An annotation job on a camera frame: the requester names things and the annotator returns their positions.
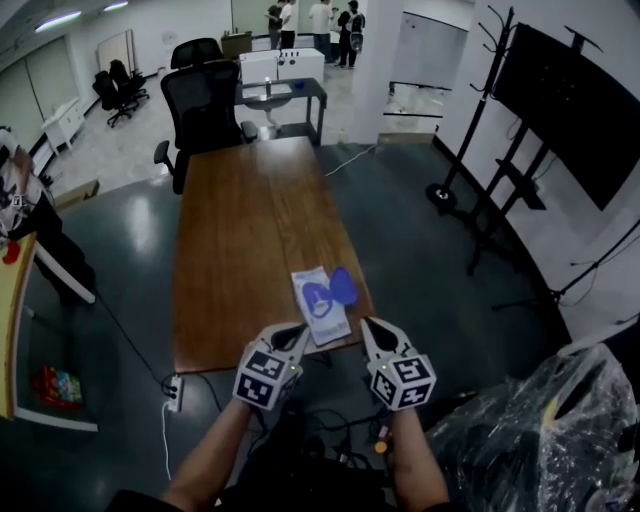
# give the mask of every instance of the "ceiling light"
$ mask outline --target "ceiling light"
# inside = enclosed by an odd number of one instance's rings
[[[80,16],[80,11],[72,12],[69,14],[65,14],[64,16],[59,16],[58,18],[53,18],[52,20],[45,21],[41,25],[36,28],[36,34],[38,32],[42,32],[45,29],[55,27],[56,25],[60,25],[62,23],[66,23],[67,21],[71,21],[74,18]]]
[[[118,2],[117,4],[111,4],[111,5],[108,5],[107,7],[105,7],[104,10],[105,10],[105,12],[107,12],[107,11],[113,11],[115,9],[120,9],[120,7],[124,7],[128,3],[129,2]]]

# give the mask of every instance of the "floor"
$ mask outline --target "floor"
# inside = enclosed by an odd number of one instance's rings
[[[348,123],[353,111],[351,84],[353,71],[326,67],[325,88],[329,95],[323,133],[323,145],[334,145],[347,140]],[[171,141],[169,156],[175,159],[173,147],[174,129],[171,113],[160,90],[160,80],[150,78],[146,88],[151,99],[141,104],[131,120],[122,119],[114,129],[106,124],[110,113],[96,105],[86,116],[85,126],[73,141],[73,151],[61,148],[60,157],[54,158],[47,174],[54,178],[54,196],[98,179],[100,193],[108,192],[140,180],[153,178],[168,172],[162,165],[154,165],[153,153],[159,142]],[[437,107],[432,102],[433,91],[409,90],[399,85],[397,96],[390,108],[423,110]],[[317,102],[314,101],[313,122],[317,122]],[[306,100],[294,100],[274,111],[273,117],[280,124],[304,121]],[[267,126],[264,112],[236,107],[238,122],[253,121],[257,126]],[[385,117],[385,132],[433,133],[433,119],[419,117]]]
[[[361,151],[357,146],[319,148],[325,173]],[[491,304],[533,293],[525,273],[492,255],[474,278],[465,265],[469,233],[440,217],[425,199],[424,186],[442,181],[444,157],[430,145],[384,145],[327,178],[360,259],[379,315],[401,326],[428,354],[438,375],[433,400],[484,388],[506,376],[523,377],[566,340],[549,312],[518,309],[496,314]],[[110,311],[148,360],[158,378],[172,371],[169,348],[171,269],[181,197],[169,176],[104,193],[64,213],[65,231],[86,252],[97,274],[102,300],[63,308],[38,272],[26,303],[37,313],[23,318],[18,379],[20,401],[38,407],[28,377],[42,364],[77,374],[83,384],[83,418],[98,422],[97,434],[48,428],[21,420],[0,422],[0,491],[6,502],[30,510],[102,511],[119,489],[152,496],[167,485],[160,410],[164,396],[118,330]],[[471,188],[456,180],[460,205]],[[361,347],[333,352],[333,368],[305,358],[297,396],[307,411],[331,408],[349,420],[379,409],[364,385]],[[222,404],[234,372],[207,375]],[[218,411],[202,379],[187,377],[183,410],[168,418],[170,465],[204,435]],[[332,413],[320,413],[329,425]],[[266,415],[273,425],[277,413]],[[251,430],[258,430],[252,420]],[[344,432],[322,438],[337,444]],[[234,477],[254,433],[247,433]],[[368,440],[368,425],[352,429],[354,451],[384,467]]]

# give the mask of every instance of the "black monitor screen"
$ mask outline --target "black monitor screen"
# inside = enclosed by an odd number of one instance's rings
[[[635,96],[576,50],[522,24],[493,92],[604,210],[640,159]]]

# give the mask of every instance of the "yellow table edge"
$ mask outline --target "yellow table edge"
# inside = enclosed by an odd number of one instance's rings
[[[36,235],[32,233],[22,238],[20,255],[12,265],[0,260],[0,354],[2,374],[0,375],[0,417],[13,419],[13,346],[20,322],[23,288],[27,282],[29,265],[33,260]],[[7,250],[0,251],[0,258]]]

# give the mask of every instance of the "power strip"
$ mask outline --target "power strip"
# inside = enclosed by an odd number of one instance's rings
[[[184,382],[182,377],[177,375],[171,377],[171,397],[169,398],[169,405],[167,406],[171,412],[180,412],[180,409],[182,409],[182,392],[184,391],[183,384]]]

